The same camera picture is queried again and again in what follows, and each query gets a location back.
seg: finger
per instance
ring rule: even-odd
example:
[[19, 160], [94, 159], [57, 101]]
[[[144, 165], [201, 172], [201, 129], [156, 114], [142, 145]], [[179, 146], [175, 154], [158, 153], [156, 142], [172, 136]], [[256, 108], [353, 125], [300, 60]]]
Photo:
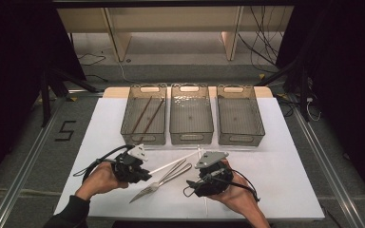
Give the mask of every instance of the finger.
[[128, 186], [129, 186], [128, 182], [125, 182], [125, 181], [118, 182], [118, 187], [120, 187], [120, 188], [127, 188]]
[[101, 162], [101, 163], [97, 166], [97, 168], [111, 168], [111, 163], [110, 163], [110, 162], [108, 162], [108, 161], [103, 161], [103, 162]]
[[230, 166], [229, 161], [228, 161], [227, 159], [222, 159], [222, 160], [221, 160], [221, 162], [223, 162], [225, 165], [227, 165], [227, 167], [228, 167], [229, 169], [231, 169], [231, 168], [232, 168], [232, 167]]
[[245, 186], [249, 186], [248, 181], [242, 177], [241, 175], [237, 174], [236, 172], [233, 172], [233, 182], [245, 185]]
[[211, 200], [217, 200], [217, 201], [221, 200], [220, 195], [211, 195], [211, 196], [207, 196], [207, 197], [210, 198]]

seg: wire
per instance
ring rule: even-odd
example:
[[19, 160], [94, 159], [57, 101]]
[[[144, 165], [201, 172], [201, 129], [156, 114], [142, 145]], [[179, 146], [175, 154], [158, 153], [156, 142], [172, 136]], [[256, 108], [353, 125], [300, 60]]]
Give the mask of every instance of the wire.
[[285, 13], [286, 13], [286, 6], [283, 8], [283, 14], [282, 14], [282, 17], [280, 18], [280, 23], [279, 23], [279, 25], [277, 27], [277, 30], [275, 31], [275, 34], [271, 37], [271, 39], [269, 39], [269, 42], [271, 42], [274, 39], [274, 37], [278, 34], [278, 31], [279, 31], [279, 29], [280, 29], [280, 27], [281, 27], [281, 25], [283, 23], [283, 18], [284, 18]]
[[283, 114], [283, 117], [290, 117], [294, 114], [295, 108], [298, 106], [298, 103], [293, 103], [290, 101], [287, 101], [282, 96], [278, 94], [274, 94], [274, 97], [277, 98], [279, 105], [286, 105], [289, 107], [289, 110]]
[[313, 121], [319, 121], [319, 119], [321, 118], [321, 112], [318, 113], [317, 115], [317, 118], [314, 119], [313, 115], [310, 113], [310, 110], [309, 110], [309, 105], [310, 105], [310, 102], [307, 103], [307, 112], [310, 116], [310, 118], [313, 120]]
[[271, 41], [271, 38], [269, 37], [269, 24], [271, 23], [274, 10], [275, 10], [275, 6], [272, 7], [271, 13], [269, 14], [268, 24], [266, 25], [266, 29], [268, 30], [268, 41]]
[[256, 50], [254, 50], [253, 47], [251, 47], [250, 45], [247, 44], [247, 42], [244, 41], [244, 39], [242, 39], [241, 34], [239, 34], [240, 39], [242, 40], [242, 42], [245, 44], [245, 46], [250, 49], [251, 51], [255, 52], [256, 54], [258, 54], [259, 57], [261, 57], [262, 59], [264, 59], [266, 62], [270, 63], [271, 65], [275, 65], [274, 62], [272, 62], [271, 60], [267, 59], [265, 56], [263, 56], [261, 53], [257, 52]]
[[192, 191], [192, 193], [191, 194], [189, 194], [189, 195], [186, 195], [186, 193], [185, 193], [185, 191], [186, 191], [186, 189], [188, 189], [188, 188], [191, 188], [191, 184], [190, 183], [188, 183], [188, 186], [187, 187], [185, 187], [183, 190], [182, 190], [182, 192], [183, 192], [183, 194], [187, 197], [187, 198], [189, 198], [189, 197], [191, 197], [192, 195], [194, 195], [194, 193], [198, 190], [198, 189], [200, 189], [200, 185], [198, 185], [195, 189], [194, 189], [194, 191]]
[[263, 24], [264, 24], [263, 20], [265, 18], [265, 6], [260, 7], [260, 15], [261, 15], [260, 26], [261, 26], [263, 38], [265, 39], [263, 42], [265, 45], [265, 51], [266, 51], [266, 54], [268, 55], [269, 59], [271, 59], [271, 61], [272, 61], [271, 55], [269, 54], [269, 51], [268, 51], [268, 45], [270, 45], [270, 44], [269, 44], [269, 42], [266, 42], [268, 39], [266, 39], [266, 37], [265, 37], [265, 28], [263, 26]]
[[108, 80], [107, 80], [107, 79], [102, 78], [102, 77], [100, 77], [100, 76], [98, 76], [98, 75], [95, 75], [95, 74], [87, 74], [87, 75], [85, 75], [85, 76], [87, 76], [87, 77], [96, 77], [96, 78], [99, 78], [99, 79], [101, 79], [101, 80], [105, 81], [106, 83], [108, 83]]
[[260, 200], [260, 198], [258, 198], [258, 194], [257, 194], [257, 190], [256, 190], [256, 188], [254, 187], [254, 185], [253, 185], [253, 183], [250, 181], [250, 180], [248, 180], [241, 172], [239, 172], [239, 171], [237, 171], [237, 170], [234, 170], [234, 169], [232, 169], [232, 171], [234, 171], [234, 172], [236, 172], [236, 173], [238, 173], [240, 176], [242, 176], [249, 184], [250, 184], [250, 186], [251, 186], [251, 190], [250, 190], [250, 192], [252, 192], [253, 193], [253, 195], [254, 195], [254, 199], [256, 200], [256, 201], [259, 201]]
[[124, 73], [124, 68], [123, 68], [123, 65], [121, 65], [120, 62], [117, 62], [118, 65], [120, 66], [120, 69], [121, 69], [121, 72], [123, 74], [123, 79], [129, 83], [135, 83], [135, 84], [145, 84], [144, 82], [138, 82], [138, 81], [133, 81], [133, 80], [128, 80], [126, 77], [125, 77], [125, 73]]
[[105, 161], [106, 158], [110, 155], [112, 155], [113, 153], [126, 148], [127, 150], [130, 150], [131, 148], [133, 148], [133, 145], [129, 145], [129, 144], [125, 144], [122, 146], [119, 146], [113, 150], [111, 150], [110, 152], [108, 152], [107, 154], [105, 154], [104, 156], [102, 156], [100, 159], [95, 160], [92, 164], [90, 164], [87, 168], [82, 169], [79, 172], [76, 172], [75, 174], [73, 174], [73, 177], [79, 177], [84, 175], [83, 177], [83, 181], [85, 181], [85, 179], [88, 177], [88, 175], [91, 173], [91, 171], [93, 171], [93, 169], [100, 164], [101, 162]]
[[261, 11], [262, 11], [262, 21], [261, 21], [261, 27], [262, 27], [262, 31], [263, 31], [263, 33], [262, 33], [262, 35], [263, 35], [263, 37], [264, 37], [264, 39], [265, 39], [265, 41], [264, 41], [264, 44], [265, 44], [265, 51], [266, 51], [266, 54], [269, 56], [269, 58], [271, 59], [271, 61], [272, 61], [272, 57], [271, 57], [271, 55], [269, 54], [269, 51], [268, 51], [268, 47], [272, 50], [272, 53], [275, 55], [275, 58], [277, 58], [278, 56], [277, 56], [277, 54], [275, 53], [275, 52], [277, 52], [276, 50], [274, 50], [273, 48], [272, 48], [272, 46], [271, 46], [271, 43], [269, 43], [269, 40], [266, 38], [266, 36], [265, 36], [265, 28], [264, 28], [264, 24], [263, 24], [263, 19], [264, 19], [264, 17], [265, 17], [265, 6], [263, 6], [262, 8], [261, 8]]
[[81, 56], [81, 57], [79, 57], [78, 59], [79, 59], [79, 60], [80, 60], [80, 59], [83, 59], [83, 58], [85, 58], [85, 57], [86, 57], [86, 56], [88, 56], [88, 55], [91, 55], [91, 56], [94, 56], [94, 57], [100, 57], [100, 58], [102, 58], [102, 59], [100, 59], [100, 60], [98, 60], [98, 61], [96, 61], [96, 62], [93, 62], [93, 63], [91, 63], [91, 64], [88, 64], [88, 65], [86, 65], [86, 64], [81, 64], [82, 66], [92, 66], [92, 65], [95, 65], [95, 64], [97, 64], [97, 63], [102, 62], [102, 61], [106, 58], [104, 55], [95, 55], [95, 54], [87, 53], [87, 54], [82, 55], [82, 56]]
[[271, 46], [271, 44], [269, 43], [268, 39], [266, 39], [265, 32], [264, 32], [264, 29], [263, 29], [263, 18], [265, 16], [264, 7], [261, 8], [261, 18], [262, 18], [262, 20], [261, 20], [262, 24], [261, 25], [259, 24], [259, 21], [258, 21], [258, 19], [256, 17], [256, 14], [253, 11], [253, 7], [250, 7], [250, 10], [253, 13], [253, 17], [254, 17], [254, 20], [257, 23], [257, 27], [259, 28], [259, 31], [256, 32], [256, 34], [258, 35], [258, 37], [260, 38], [260, 40], [265, 44], [265, 46], [266, 46], [266, 52], [267, 52], [268, 56], [271, 58], [271, 56], [269, 55], [269, 52], [268, 52], [268, 47], [272, 51], [276, 51], [276, 50]]

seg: plastic bin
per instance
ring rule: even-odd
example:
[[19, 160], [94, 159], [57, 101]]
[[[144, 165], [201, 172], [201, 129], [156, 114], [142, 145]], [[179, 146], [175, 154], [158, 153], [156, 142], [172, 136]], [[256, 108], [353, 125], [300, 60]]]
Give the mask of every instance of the plastic bin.
[[121, 135], [127, 144], [165, 144], [167, 84], [132, 85]]
[[173, 144], [210, 144], [214, 132], [206, 84], [171, 87], [170, 137]]
[[258, 146], [265, 130], [254, 88], [218, 85], [217, 95], [219, 144]]

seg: metal frame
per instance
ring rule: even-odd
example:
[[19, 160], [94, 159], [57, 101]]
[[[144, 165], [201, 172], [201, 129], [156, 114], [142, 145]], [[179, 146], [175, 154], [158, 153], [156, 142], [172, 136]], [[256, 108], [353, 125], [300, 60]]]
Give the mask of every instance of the metal frame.
[[[289, 95], [289, 98], [291, 102], [297, 102], [295, 95], [291, 94]], [[340, 180], [340, 177], [334, 169], [334, 166], [332, 165], [327, 154], [325, 153], [324, 148], [322, 147], [321, 143], [319, 143], [318, 137], [314, 132], [312, 126], [310, 125], [310, 123], [304, 121], [298, 109], [295, 110], [295, 116], [298, 119], [298, 124], [303, 130], [303, 133], [307, 138], [308, 143], [310, 144], [314, 154], [316, 155], [319, 166], [321, 167], [325, 178], [330, 184], [330, 187], [333, 190], [336, 199], [340, 207], [342, 208], [343, 214], [348, 220], [350, 226], [353, 228], [365, 227], [364, 219], [358, 212], [355, 203], [353, 202], [351, 196], [349, 195], [348, 191]]]
[[37, 136], [34, 145], [29, 151], [28, 156], [26, 157], [25, 162], [23, 162], [22, 167], [20, 168], [19, 173], [17, 174], [14, 182], [12, 183], [10, 189], [8, 190], [5, 197], [2, 199], [0, 203], [0, 227], [5, 225], [7, 221], [11, 209], [13, 209], [14, 203], [17, 201], [20, 191], [26, 183], [26, 180], [29, 177], [29, 173], [31, 172], [35, 162], [38, 159], [38, 156], [47, 140], [48, 134], [55, 123], [58, 111], [62, 107], [65, 102], [65, 98], [58, 98], [55, 102], [54, 107], [52, 108], [52, 117], [47, 122], [46, 126], [41, 128], [40, 133]]

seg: white table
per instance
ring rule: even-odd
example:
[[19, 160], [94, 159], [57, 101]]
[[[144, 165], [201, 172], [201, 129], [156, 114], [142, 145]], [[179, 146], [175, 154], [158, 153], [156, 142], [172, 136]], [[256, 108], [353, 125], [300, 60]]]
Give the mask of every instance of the white table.
[[[259, 207], [268, 219], [324, 219], [276, 99], [258, 98], [266, 132], [258, 147], [218, 145], [215, 98], [211, 98], [211, 102], [215, 126], [212, 144], [174, 146], [167, 128], [166, 145], [145, 147], [149, 161], [144, 163], [143, 168], [153, 171], [182, 157], [195, 164], [206, 150], [227, 151], [232, 167], [255, 185], [260, 197]], [[99, 99], [55, 214], [64, 209], [69, 195], [73, 195], [82, 182], [82, 177], [75, 178], [72, 174], [125, 144], [120, 134], [125, 105], [126, 98]], [[132, 183], [127, 189], [95, 196], [90, 204], [89, 216], [146, 220], [243, 219], [219, 202], [196, 195], [187, 198], [183, 194], [187, 186], [185, 181], [198, 179], [199, 170], [194, 168], [163, 185], [157, 192], [129, 204], [138, 192], [157, 181], [168, 169], [155, 172], [149, 181]]]

